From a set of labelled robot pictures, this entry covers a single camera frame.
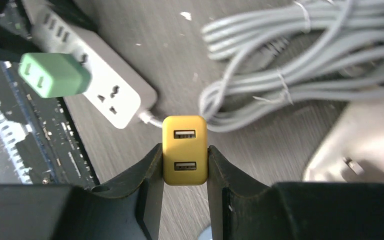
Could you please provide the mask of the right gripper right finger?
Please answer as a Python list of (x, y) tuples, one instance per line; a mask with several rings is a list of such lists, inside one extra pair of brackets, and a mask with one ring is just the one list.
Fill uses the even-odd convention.
[(215, 240), (384, 240), (384, 184), (278, 182), (267, 186), (208, 148)]

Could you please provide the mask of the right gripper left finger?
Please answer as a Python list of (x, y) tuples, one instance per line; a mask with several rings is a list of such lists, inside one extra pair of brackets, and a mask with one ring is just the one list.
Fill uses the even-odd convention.
[(0, 184), (0, 240), (156, 240), (163, 189), (161, 144), (90, 190)]

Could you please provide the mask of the yellow charger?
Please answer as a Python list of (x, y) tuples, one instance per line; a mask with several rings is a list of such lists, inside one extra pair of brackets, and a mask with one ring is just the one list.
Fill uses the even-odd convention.
[(169, 186), (199, 186), (208, 179), (208, 132), (199, 115), (172, 115), (162, 123), (163, 179)]

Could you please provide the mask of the white power strip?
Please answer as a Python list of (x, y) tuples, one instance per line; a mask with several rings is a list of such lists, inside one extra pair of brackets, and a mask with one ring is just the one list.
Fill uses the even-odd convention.
[(97, 33), (86, 20), (47, 0), (28, 9), (31, 40), (38, 53), (72, 55), (91, 75), (81, 94), (117, 129), (142, 121), (156, 127), (162, 121), (151, 112), (156, 91)]

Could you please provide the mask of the green charger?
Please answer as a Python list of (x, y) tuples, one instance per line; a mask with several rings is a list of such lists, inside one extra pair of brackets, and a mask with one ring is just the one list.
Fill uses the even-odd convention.
[(45, 99), (82, 94), (92, 78), (72, 55), (45, 52), (23, 54), (18, 75)]

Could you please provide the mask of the round blue socket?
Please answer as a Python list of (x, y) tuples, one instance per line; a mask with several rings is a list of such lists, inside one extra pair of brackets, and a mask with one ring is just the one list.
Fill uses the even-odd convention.
[(212, 227), (209, 225), (198, 236), (197, 240), (213, 240)]

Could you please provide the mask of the pink charger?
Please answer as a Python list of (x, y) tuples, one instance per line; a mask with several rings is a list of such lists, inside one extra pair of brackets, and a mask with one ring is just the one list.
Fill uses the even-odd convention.
[(342, 160), (346, 165), (345, 169), (341, 171), (343, 177), (361, 176), (366, 173), (365, 169), (350, 157), (344, 157)]

